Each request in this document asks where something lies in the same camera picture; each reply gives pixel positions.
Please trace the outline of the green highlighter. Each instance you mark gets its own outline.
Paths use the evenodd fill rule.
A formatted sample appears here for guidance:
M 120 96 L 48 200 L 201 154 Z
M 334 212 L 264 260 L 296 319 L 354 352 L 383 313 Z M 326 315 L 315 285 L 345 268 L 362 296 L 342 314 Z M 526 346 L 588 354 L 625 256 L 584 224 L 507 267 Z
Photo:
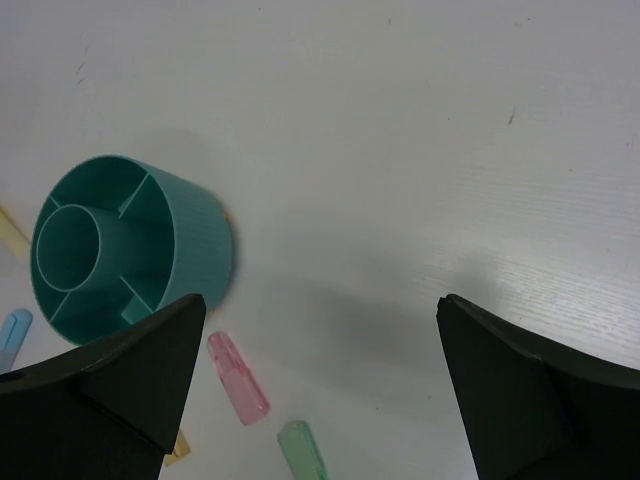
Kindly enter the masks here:
M 309 424 L 303 420 L 286 423 L 277 441 L 295 480 L 328 480 L 329 475 Z

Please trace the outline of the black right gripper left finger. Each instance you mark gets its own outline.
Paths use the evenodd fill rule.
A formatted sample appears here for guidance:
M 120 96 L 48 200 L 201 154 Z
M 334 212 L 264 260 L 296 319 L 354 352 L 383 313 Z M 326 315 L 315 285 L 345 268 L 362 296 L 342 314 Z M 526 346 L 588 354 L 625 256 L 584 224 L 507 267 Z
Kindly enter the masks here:
M 172 452 L 206 306 L 137 324 L 1 377 L 4 479 L 156 479 Z

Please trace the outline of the pink highlighter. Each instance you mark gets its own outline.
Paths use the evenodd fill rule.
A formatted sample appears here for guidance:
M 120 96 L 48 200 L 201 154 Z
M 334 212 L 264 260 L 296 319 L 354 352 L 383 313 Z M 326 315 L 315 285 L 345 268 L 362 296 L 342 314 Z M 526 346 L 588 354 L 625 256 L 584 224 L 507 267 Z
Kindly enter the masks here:
M 229 335 L 211 334 L 207 350 L 240 422 L 248 426 L 264 418 L 270 403 Z

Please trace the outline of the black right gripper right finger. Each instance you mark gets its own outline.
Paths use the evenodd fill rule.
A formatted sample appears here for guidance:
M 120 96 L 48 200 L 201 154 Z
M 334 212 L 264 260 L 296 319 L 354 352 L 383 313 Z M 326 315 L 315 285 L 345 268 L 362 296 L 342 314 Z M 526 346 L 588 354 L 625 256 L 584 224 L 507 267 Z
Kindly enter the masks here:
M 636 479 L 639 373 L 455 294 L 437 325 L 481 479 Z

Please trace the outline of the blue highlighter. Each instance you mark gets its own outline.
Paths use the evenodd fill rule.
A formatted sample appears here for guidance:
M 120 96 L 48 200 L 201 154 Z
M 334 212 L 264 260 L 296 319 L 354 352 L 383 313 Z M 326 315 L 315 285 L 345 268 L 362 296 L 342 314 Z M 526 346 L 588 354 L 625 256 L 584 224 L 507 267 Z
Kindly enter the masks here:
M 0 373 L 9 372 L 31 326 L 33 316 L 27 309 L 13 310 L 7 315 L 0 331 Z

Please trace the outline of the yellow highlighter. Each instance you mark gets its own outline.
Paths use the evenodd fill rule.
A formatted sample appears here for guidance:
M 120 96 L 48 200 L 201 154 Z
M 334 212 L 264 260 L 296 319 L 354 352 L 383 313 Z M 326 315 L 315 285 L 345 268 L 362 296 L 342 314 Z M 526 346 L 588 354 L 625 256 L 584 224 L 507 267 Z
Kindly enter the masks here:
M 30 241 L 21 232 L 4 209 L 0 210 L 1 243 L 18 260 L 28 263 L 30 260 Z

